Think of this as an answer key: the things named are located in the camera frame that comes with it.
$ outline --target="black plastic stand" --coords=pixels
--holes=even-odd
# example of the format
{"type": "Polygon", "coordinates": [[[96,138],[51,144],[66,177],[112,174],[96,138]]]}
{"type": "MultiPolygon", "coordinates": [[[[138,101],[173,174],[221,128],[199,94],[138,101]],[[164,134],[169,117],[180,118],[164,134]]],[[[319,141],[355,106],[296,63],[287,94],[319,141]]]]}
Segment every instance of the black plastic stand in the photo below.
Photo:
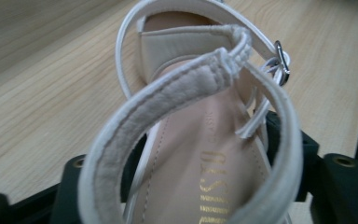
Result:
{"type": "MultiPolygon", "coordinates": [[[[268,159],[274,162],[280,140],[280,121],[269,112],[268,159]]],[[[358,161],[339,154],[317,155],[319,145],[303,134],[304,171],[296,201],[305,202],[313,195],[310,207],[314,223],[358,224],[358,161]]],[[[144,137],[133,150],[122,179],[121,198],[125,202],[139,157],[145,145],[144,137]]],[[[77,212],[77,180],[83,156],[69,160],[60,184],[45,189],[30,198],[10,205],[0,194],[0,223],[81,223],[77,212]]]]}

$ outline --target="white leather strap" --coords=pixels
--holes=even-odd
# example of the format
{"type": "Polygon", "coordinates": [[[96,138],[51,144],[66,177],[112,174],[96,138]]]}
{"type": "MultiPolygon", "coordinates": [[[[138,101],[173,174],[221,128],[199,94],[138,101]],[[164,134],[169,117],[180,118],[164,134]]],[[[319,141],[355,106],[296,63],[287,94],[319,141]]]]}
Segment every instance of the white leather strap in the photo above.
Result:
{"type": "MultiPolygon", "coordinates": [[[[251,31],[251,37],[253,39],[254,49],[265,59],[269,60],[271,58],[277,58],[277,52],[273,44],[258,30],[253,24],[247,21],[241,14],[233,10],[232,8],[217,2],[217,1],[205,1],[205,0],[184,0],[184,1],[175,1],[175,0],[164,0],[164,1],[141,1],[137,4],[131,12],[127,15],[126,19],[123,21],[117,35],[116,43],[116,67],[117,67],[117,76],[121,88],[128,99],[131,98],[131,90],[125,78],[122,60],[121,60],[121,51],[123,40],[125,34],[127,33],[129,27],[140,18],[151,16],[160,12],[167,11],[183,11],[198,14],[207,18],[210,18],[214,21],[217,21],[221,24],[238,24],[245,28],[248,28],[251,31]]],[[[290,58],[286,53],[285,60],[286,63],[290,63],[290,58]]],[[[282,79],[282,69],[278,68],[274,75],[274,80],[277,83],[281,83],[282,79]]],[[[236,133],[242,138],[251,137],[257,128],[264,122],[264,117],[267,115],[269,109],[269,102],[263,101],[261,106],[257,108],[255,114],[251,119],[246,123],[244,127],[237,130],[236,133]]]]}

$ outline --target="beige insole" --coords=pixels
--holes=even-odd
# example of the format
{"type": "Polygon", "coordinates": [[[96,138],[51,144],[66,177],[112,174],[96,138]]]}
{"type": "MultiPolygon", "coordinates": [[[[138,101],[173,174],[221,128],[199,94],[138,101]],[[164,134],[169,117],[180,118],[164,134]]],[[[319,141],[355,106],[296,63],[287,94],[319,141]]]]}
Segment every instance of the beige insole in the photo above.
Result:
{"type": "Polygon", "coordinates": [[[235,134],[238,104],[231,88],[160,122],[132,223],[224,223],[246,204],[269,168],[259,139],[235,134]]]}

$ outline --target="sandal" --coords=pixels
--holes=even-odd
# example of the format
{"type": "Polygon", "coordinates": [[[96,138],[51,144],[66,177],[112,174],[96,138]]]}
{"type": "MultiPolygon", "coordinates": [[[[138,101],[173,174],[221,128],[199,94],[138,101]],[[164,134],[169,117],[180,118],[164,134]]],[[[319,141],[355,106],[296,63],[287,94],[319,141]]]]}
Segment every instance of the sandal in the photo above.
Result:
{"type": "Polygon", "coordinates": [[[284,222],[299,187],[302,150],[296,112],[279,86],[289,75],[279,42],[274,47],[217,1],[141,1],[120,27],[116,57],[129,100],[85,159],[78,184],[84,223],[284,222]],[[137,65],[148,85],[131,96],[121,46],[136,21],[137,65]],[[250,63],[252,49],[266,60],[262,68],[250,63]],[[264,124],[269,103],[282,123],[272,169],[264,124]],[[124,165],[147,131],[123,218],[124,165]]]}

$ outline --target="buckle prong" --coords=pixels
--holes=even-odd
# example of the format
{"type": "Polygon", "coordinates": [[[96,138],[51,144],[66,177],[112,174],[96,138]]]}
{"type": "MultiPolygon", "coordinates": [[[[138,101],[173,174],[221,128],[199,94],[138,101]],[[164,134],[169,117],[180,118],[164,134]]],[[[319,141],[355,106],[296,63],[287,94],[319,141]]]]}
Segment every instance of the buckle prong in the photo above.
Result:
{"type": "Polygon", "coordinates": [[[289,66],[287,66],[286,60],[284,59],[282,45],[279,40],[275,41],[275,49],[277,50],[279,62],[282,68],[282,79],[280,85],[283,86],[289,80],[290,70],[289,66]]]}

